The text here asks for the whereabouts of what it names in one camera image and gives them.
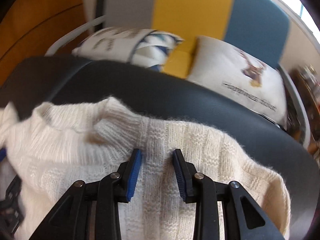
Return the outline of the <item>grey yellow blue sofa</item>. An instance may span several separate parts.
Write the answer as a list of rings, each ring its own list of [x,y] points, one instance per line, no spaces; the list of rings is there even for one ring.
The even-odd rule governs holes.
[[[268,64],[281,75],[287,115],[296,111],[300,124],[295,137],[307,147],[310,124],[291,77],[280,64],[290,34],[287,14],[272,0],[97,0],[95,19],[57,40],[46,52],[60,48],[90,28],[155,29],[180,36],[184,41],[168,57],[161,72],[187,80],[199,36],[231,44]]]

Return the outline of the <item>geometric pattern pillow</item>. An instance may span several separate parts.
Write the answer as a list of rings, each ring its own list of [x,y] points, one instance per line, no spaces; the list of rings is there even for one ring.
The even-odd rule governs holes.
[[[108,27],[83,40],[72,54],[161,72],[171,52],[183,41],[180,36],[161,30]]]

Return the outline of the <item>cream knitted sweater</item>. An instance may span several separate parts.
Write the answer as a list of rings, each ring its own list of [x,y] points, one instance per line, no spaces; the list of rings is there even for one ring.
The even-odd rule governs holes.
[[[280,234],[290,235],[291,199],[281,175],[254,161],[216,128],[137,114],[118,99],[55,105],[44,102],[20,120],[13,103],[1,108],[1,194],[21,180],[22,221],[14,239],[29,239],[71,185],[101,181],[139,151],[129,197],[119,205],[123,239],[192,239],[195,204],[186,204],[173,153],[211,180],[237,181]]]

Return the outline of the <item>wooden side desk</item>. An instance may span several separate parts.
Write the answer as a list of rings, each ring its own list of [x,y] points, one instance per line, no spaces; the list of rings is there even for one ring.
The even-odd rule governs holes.
[[[316,91],[319,92],[319,84],[298,68],[292,70],[290,76],[300,94],[310,124],[308,152],[315,155],[319,150],[319,94],[315,96]]]

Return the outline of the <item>white deer print pillow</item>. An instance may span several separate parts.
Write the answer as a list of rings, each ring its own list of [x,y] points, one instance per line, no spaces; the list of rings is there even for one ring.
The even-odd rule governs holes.
[[[279,72],[227,42],[199,36],[187,80],[286,126],[285,87]]]

